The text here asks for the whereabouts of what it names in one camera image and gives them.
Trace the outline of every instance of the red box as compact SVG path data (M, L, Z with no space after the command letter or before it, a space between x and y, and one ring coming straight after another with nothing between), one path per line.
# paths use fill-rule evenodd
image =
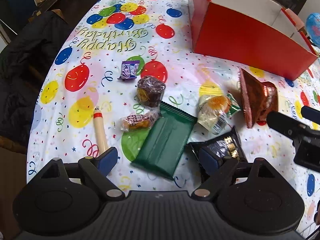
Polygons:
M295 80L316 59L310 42L272 0L189 0L195 53Z

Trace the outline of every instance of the purple candy wrapper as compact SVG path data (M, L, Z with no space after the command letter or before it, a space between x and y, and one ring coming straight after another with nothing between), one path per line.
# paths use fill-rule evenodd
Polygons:
M123 61L121 64L121 74L118 79L135 79L137 78L137 69L139 67L139 60Z

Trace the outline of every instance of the metal screw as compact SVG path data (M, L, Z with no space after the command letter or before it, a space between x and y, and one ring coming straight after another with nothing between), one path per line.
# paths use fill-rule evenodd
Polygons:
M107 191L107 196L109 197L120 197L122 195L122 191L119 189L110 189Z
M200 188L195 191L195 195L198 197L207 197L210 195L210 191L205 188Z

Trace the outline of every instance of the red foil package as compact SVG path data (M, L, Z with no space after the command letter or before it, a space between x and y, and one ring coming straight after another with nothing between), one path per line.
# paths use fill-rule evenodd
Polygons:
M248 128L255 122L266 123L271 111L278 111L278 93L271 82L260 82L240 68L241 100Z

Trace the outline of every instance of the green package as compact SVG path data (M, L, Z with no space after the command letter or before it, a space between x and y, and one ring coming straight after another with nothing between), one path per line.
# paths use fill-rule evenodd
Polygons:
M196 117L160 103L160 117L151 128L132 165L173 180L174 171L196 123Z

